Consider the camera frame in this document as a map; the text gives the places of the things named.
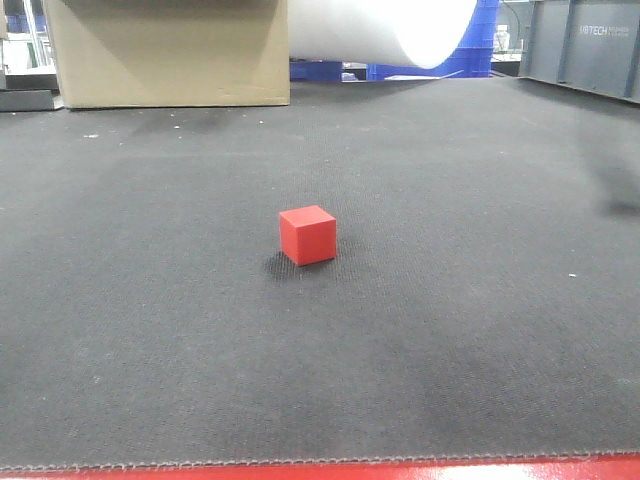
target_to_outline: white cylinder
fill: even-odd
[[[290,55],[433,68],[456,49],[476,0],[289,0]]]

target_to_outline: blue crate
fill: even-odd
[[[482,78],[491,73],[491,48],[457,48],[442,64],[435,68],[395,67],[392,65],[367,65],[367,80],[384,80],[394,75]]]
[[[499,8],[500,0],[480,0],[458,47],[493,47],[493,34],[496,31],[496,18]]]
[[[36,15],[36,29],[39,32],[47,31],[47,19],[44,15]]]
[[[491,73],[493,35],[500,0],[478,0],[469,27],[458,48],[441,65],[435,68],[394,67],[391,65],[367,65],[367,80],[384,80],[394,75],[426,77],[488,77]]]
[[[45,32],[47,21],[44,15],[36,15],[36,30]],[[26,15],[7,15],[7,30],[11,33],[29,33],[29,22]]]
[[[340,82],[342,62],[291,62],[289,76],[297,82]]]

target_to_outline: floor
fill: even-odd
[[[637,452],[638,123],[516,79],[3,115],[0,465]]]

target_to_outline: red frame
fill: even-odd
[[[532,460],[4,472],[0,480],[637,480],[640,454]]]

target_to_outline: dark mat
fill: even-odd
[[[0,116],[0,464],[640,450],[640,110],[293,99]],[[340,256],[295,268],[316,203]]]

